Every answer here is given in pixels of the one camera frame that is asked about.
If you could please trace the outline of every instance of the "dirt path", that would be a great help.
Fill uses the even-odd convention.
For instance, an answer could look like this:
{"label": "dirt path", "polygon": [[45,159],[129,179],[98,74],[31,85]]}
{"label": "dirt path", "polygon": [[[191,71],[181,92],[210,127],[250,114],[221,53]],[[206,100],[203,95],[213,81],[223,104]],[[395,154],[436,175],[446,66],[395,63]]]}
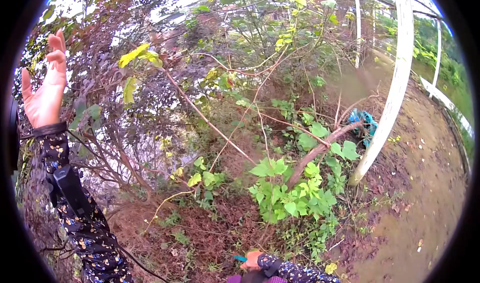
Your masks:
{"label": "dirt path", "polygon": [[[379,91],[386,98],[391,78],[383,81]],[[441,107],[411,80],[391,133],[397,135],[400,140],[387,141],[382,150],[388,159],[383,166],[374,164],[365,181],[369,189],[389,186],[405,195],[401,203],[383,208],[389,213],[374,225],[374,250],[359,248],[357,257],[366,259],[356,259],[349,281],[421,281],[445,249],[463,207],[466,176],[456,141]],[[378,172],[387,177],[377,177]]]}

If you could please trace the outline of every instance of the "hand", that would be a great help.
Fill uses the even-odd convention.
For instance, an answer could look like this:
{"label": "hand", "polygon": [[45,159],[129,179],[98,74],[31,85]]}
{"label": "hand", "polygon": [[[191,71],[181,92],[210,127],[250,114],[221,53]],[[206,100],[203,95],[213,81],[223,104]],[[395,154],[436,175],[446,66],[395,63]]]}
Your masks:
{"label": "hand", "polygon": [[263,254],[262,252],[259,251],[252,251],[247,253],[247,261],[240,265],[240,268],[249,268],[250,270],[253,269],[261,269],[260,266],[258,266],[258,256]]}
{"label": "hand", "polygon": [[65,39],[62,30],[59,29],[56,35],[50,34],[48,43],[53,48],[53,52],[46,56],[49,62],[48,70],[35,94],[32,94],[28,70],[26,68],[21,70],[21,94],[25,113],[35,129],[60,122],[63,90],[67,85]]}

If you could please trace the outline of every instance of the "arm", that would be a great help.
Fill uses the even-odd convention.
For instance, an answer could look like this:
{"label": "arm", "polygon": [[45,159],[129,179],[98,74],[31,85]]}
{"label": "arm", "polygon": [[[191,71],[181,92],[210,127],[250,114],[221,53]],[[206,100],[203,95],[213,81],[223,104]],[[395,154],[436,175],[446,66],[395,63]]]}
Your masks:
{"label": "arm", "polygon": [[291,283],[325,283],[339,282],[335,275],[306,268],[300,264],[294,264],[289,261],[280,260],[278,265],[274,265],[279,258],[275,255],[264,254],[259,251],[249,252],[247,262],[242,264],[241,268],[256,268],[269,270],[271,267],[277,268],[275,275],[284,278]]}
{"label": "arm", "polygon": [[22,94],[25,113],[35,128],[33,135],[41,148],[40,159],[47,171],[48,190],[53,207],[65,229],[75,253],[81,258],[83,274],[91,282],[133,282],[128,262],[118,250],[116,237],[110,232],[105,216],[87,190],[84,194],[91,204],[90,218],[101,228],[99,232],[85,218],[79,219],[69,207],[51,174],[69,164],[67,124],[60,123],[60,106],[66,85],[65,41],[62,31],[50,35],[48,43],[54,52],[47,55],[50,62],[42,86],[31,92],[28,71],[22,70]]}

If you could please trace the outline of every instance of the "purple cloth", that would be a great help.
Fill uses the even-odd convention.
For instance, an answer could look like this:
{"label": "purple cloth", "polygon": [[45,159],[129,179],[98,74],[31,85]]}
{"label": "purple cloth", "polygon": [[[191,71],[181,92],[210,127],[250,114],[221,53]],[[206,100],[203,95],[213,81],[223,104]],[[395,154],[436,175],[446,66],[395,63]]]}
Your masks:
{"label": "purple cloth", "polygon": [[[241,275],[235,275],[233,277],[230,277],[226,283],[240,283],[241,279],[242,279]],[[272,277],[270,278],[270,280],[267,281],[267,283],[287,283],[287,281],[285,281],[280,277]]]}

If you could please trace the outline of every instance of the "floral print shirt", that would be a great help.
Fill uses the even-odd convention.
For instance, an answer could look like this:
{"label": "floral print shirt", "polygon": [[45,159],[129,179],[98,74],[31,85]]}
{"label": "floral print shirt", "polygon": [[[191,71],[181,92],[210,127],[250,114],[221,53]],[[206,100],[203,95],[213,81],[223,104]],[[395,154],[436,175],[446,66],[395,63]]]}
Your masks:
{"label": "floral print shirt", "polygon": [[[40,144],[40,158],[49,174],[69,164],[66,130],[67,125],[64,122],[33,130],[33,135]],[[79,219],[74,214],[59,190],[50,185],[49,191],[60,224],[65,229],[75,253],[81,258],[83,276],[87,281],[133,282],[127,259],[115,245],[116,237],[110,232],[105,216],[88,191],[83,189],[91,204],[90,219],[95,223],[95,227],[101,229],[100,232],[87,219]]]}
{"label": "floral print shirt", "polygon": [[[261,254],[258,256],[258,265],[262,269],[269,269],[275,260],[279,257],[270,254]],[[284,261],[278,268],[278,276],[285,279],[289,283],[326,283],[339,282],[339,278],[335,275],[329,275],[325,272],[306,268],[300,264]]]}

